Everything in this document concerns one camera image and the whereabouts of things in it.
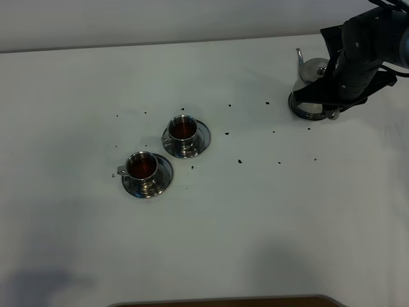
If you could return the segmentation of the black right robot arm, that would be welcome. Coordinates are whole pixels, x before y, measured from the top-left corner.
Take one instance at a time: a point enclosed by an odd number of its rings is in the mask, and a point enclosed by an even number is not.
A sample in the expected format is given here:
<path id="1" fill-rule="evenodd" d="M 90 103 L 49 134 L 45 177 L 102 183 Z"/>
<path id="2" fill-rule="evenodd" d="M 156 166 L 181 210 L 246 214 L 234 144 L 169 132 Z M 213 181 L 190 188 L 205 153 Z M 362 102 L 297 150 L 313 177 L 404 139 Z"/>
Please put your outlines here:
<path id="1" fill-rule="evenodd" d="M 375 8 L 340 26 L 321 29 L 330 58 L 304 61 L 297 51 L 298 79 L 288 98 L 291 111 L 310 121 L 335 120 L 349 108 L 407 73 L 408 4 L 375 1 Z"/>

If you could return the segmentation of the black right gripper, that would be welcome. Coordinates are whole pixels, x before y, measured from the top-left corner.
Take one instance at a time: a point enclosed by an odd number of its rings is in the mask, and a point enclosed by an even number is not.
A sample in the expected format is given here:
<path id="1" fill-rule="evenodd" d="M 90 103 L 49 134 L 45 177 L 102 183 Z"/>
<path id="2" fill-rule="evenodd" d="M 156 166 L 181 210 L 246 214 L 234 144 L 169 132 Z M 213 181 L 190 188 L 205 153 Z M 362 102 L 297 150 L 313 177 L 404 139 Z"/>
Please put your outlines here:
<path id="1" fill-rule="evenodd" d="M 330 77 L 322 77 L 293 91 L 295 104 L 321 104 L 325 111 L 344 111 L 363 103 L 384 62 L 406 66 L 406 10 L 374 8 L 341 26 L 320 30 L 330 62 Z"/>

